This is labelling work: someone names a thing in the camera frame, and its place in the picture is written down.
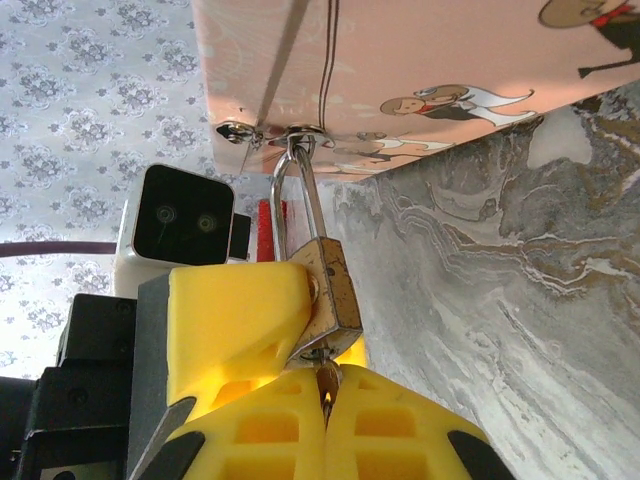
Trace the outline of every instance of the marble surface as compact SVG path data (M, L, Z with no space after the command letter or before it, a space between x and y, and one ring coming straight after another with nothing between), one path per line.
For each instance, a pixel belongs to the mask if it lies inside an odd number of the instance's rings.
M481 425L520 479L638 478L639 127L637 83L320 189L371 367Z

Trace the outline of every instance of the padlock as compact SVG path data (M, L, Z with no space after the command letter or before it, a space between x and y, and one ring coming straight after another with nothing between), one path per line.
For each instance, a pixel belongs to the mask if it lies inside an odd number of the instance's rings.
M274 253L277 261L304 265L315 290L315 301L307 328L295 345L287 367L322 364L347 351L362 334L358 301L338 240L328 238L322 216L311 158L316 132L304 129L288 136L287 151L274 170L271 185L271 221ZM286 251L286 226L281 209L282 183L291 163L300 171L302 194L307 211L311 240L290 257Z

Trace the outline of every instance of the white camera housing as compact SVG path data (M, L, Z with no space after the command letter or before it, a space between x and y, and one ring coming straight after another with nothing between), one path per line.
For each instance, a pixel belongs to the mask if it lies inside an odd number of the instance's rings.
M137 298L140 284L176 266L226 263L234 216L243 217L234 215L234 206L233 189L224 182L167 165L151 165L124 205L114 294ZM239 223L246 226L243 235L248 249L247 219Z

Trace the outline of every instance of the cartoon character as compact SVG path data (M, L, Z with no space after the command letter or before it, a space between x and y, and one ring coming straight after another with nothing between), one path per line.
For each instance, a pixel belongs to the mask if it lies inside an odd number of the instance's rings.
M421 140L407 140L399 138L379 138L370 144L370 148L359 146L334 148L338 155L357 155L369 159L377 159L371 163L391 162L396 157L422 158L427 152L451 147L453 143L425 142Z
M387 115L423 115L433 119L474 120L481 118L496 127L519 122L536 115L527 111L520 115L505 115L491 110L495 107L522 102L531 95L503 97L470 85L439 85L415 92L412 97L398 97L387 100L380 111Z
M578 69L580 78L592 72L640 63L640 13L628 0L549 0L538 20L546 27L573 28L591 24L620 50L630 50L631 58L597 67Z

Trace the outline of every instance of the screw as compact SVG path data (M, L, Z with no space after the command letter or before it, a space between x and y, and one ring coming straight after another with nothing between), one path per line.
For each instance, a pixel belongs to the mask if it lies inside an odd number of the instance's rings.
M118 338L115 342L113 342L113 348L116 350L116 352L124 355L125 353L129 352L129 342L122 338Z
M65 470L64 472L60 472L58 475L53 477L53 480L76 480L76 476L73 474L73 472Z
M67 394L67 399L69 400L69 403L79 407L80 405L87 403L87 400L89 400L89 394L84 388L72 388Z
M129 300L120 300L116 304L116 310L122 315L129 315L131 312L133 312L133 307L131 306L131 302Z

